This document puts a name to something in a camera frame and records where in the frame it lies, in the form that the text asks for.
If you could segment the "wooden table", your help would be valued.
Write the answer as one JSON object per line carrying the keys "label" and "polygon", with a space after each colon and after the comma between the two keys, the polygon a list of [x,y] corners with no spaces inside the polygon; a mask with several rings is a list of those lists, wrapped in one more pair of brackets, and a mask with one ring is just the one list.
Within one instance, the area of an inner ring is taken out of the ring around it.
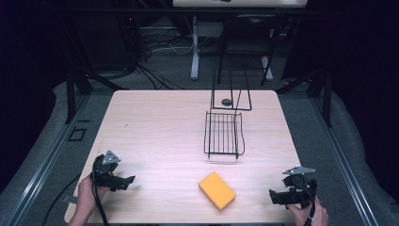
{"label": "wooden table", "polygon": [[[113,151],[116,174],[136,176],[125,191],[103,199],[111,224],[288,223],[289,211],[271,202],[282,190],[284,170],[299,160],[277,94],[253,90],[252,110],[243,115],[246,152],[234,156],[203,152],[209,90],[123,90],[113,94],[82,173],[96,156]],[[212,172],[236,198],[218,211],[199,188]]]}

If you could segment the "person's right hand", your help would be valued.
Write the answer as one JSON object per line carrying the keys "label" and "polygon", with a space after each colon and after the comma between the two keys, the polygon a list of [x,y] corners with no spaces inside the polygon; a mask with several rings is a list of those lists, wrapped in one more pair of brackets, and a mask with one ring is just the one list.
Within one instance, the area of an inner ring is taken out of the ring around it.
{"label": "person's right hand", "polygon": [[287,204],[286,208],[293,214],[296,226],[328,226],[329,215],[318,196],[306,208]]}

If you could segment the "orange sponge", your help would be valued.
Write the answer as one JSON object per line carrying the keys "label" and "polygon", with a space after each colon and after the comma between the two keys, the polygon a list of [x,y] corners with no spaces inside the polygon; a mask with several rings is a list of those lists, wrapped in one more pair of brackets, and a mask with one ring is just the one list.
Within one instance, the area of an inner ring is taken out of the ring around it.
{"label": "orange sponge", "polygon": [[200,181],[199,189],[218,211],[223,211],[236,198],[235,192],[216,172],[212,172]]}

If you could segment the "white desk leg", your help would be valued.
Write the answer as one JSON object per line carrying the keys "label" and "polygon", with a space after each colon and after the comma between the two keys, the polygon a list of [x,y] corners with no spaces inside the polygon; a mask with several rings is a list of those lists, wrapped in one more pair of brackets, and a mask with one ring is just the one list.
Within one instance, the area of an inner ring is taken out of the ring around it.
{"label": "white desk leg", "polygon": [[199,79],[199,68],[200,68],[200,51],[199,51],[199,36],[198,36],[198,20],[196,17],[193,18],[192,23],[192,41],[193,41],[193,56],[191,65],[191,79]]}
{"label": "white desk leg", "polygon": [[262,62],[262,65],[263,65],[263,72],[265,74],[265,79],[267,81],[273,81],[274,77],[273,77],[273,74],[272,74],[271,69],[270,69],[270,64],[269,64],[269,61],[268,61],[268,57],[267,56],[262,56],[261,57],[261,62]]}

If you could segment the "person's left hand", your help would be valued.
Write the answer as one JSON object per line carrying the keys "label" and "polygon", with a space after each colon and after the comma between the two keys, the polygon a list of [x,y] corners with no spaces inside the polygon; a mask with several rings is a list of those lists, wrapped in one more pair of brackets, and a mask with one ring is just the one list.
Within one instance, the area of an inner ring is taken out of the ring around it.
{"label": "person's left hand", "polygon": [[78,198],[75,209],[75,216],[91,216],[97,204],[92,193],[92,180],[89,176],[83,179],[78,186]]}

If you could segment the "black metal stand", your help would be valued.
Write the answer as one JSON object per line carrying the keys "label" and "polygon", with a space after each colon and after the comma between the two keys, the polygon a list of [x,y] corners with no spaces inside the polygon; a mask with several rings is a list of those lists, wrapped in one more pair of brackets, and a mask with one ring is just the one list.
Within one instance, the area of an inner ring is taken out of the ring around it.
{"label": "black metal stand", "polygon": [[319,69],[312,73],[309,73],[303,77],[297,78],[290,82],[288,85],[283,86],[276,90],[277,94],[282,94],[298,87],[300,84],[310,81],[306,95],[309,98],[317,98],[321,92],[323,92],[323,104],[322,104],[322,118],[328,127],[331,127],[330,120],[330,109],[331,109],[331,97],[332,97],[332,76],[328,70]]}
{"label": "black metal stand", "polygon": [[125,88],[107,80],[98,73],[95,73],[93,70],[86,69],[83,66],[78,65],[76,62],[70,61],[68,64],[68,72],[66,74],[68,106],[66,123],[70,123],[77,113],[75,90],[78,89],[83,95],[90,95],[92,93],[93,87],[88,81],[89,78],[100,82],[114,91],[125,90]]}

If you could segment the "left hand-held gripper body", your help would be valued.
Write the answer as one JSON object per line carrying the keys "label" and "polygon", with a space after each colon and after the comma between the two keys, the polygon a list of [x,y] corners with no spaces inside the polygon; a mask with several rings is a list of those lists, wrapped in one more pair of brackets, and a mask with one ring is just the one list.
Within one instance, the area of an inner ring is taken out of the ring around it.
{"label": "left hand-held gripper body", "polygon": [[112,151],[97,156],[93,162],[90,177],[96,186],[108,187],[111,191],[116,191],[122,185],[124,178],[114,175],[114,170],[118,166],[120,158]]}

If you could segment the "black chair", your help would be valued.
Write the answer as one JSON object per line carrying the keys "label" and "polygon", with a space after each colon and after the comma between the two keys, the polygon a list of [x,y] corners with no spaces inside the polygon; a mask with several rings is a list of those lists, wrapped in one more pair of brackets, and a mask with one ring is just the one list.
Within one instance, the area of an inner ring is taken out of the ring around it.
{"label": "black chair", "polygon": [[[219,37],[217,52],[219,54],[217,67],[217,82],[221,82],[223,71],[253,71],[262,70],[262,62],[258,67],[244,66],[240,63],[233,66],[231,63],[224,66],[228,56],[258,58],[268,57],[271,62],[274,58],[275,49],[279,41],[279,34],[286,26],[287,20],[277,15],[240,14],[231,17],[223,24]],[[267,80],[263,72],[261,85]]]}

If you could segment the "aluminium floor rail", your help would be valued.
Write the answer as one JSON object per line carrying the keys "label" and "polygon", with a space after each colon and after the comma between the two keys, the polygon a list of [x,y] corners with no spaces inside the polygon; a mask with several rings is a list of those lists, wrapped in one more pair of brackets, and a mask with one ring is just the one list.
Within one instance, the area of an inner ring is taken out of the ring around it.
{"label": "aluminium floor rail", "polygon": [[343,153],[342,146],[334,133],[334,129],[327,125],[323,117],[322,104],[318,99],[310,98],[310,102],[318,120],[327,134],[327,138],[332,146],[332,154],[334,156],[335,162],[343,177],[350,196],[357,207],[359,216],[362,219],[364,226],[380,226],[370,204],[366,199],[363,189],[360,187],[359,182],[352,171],[346,156]]}
{"label": "aluminium floor rail", "polygon": [[64,219],[91,149],[98,122],[93,96],[81,96],[65,122],[62,101],[17,174],[0,195],[0,226],[66,226]]}

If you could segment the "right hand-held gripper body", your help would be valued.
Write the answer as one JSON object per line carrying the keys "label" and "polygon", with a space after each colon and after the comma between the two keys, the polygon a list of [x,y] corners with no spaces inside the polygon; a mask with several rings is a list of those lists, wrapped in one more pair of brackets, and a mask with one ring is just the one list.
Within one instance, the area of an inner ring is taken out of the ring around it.
{"label": "right hand-held gripper body", "polygon": [[315,173],[315,169],[293,167],[283,172],[286,177],[282,182],[289,188],[283,195],[283,204],[299,203],[302,208],[305,208],[310,202],[314,202],[317,183],[307,177],[310,173]]}

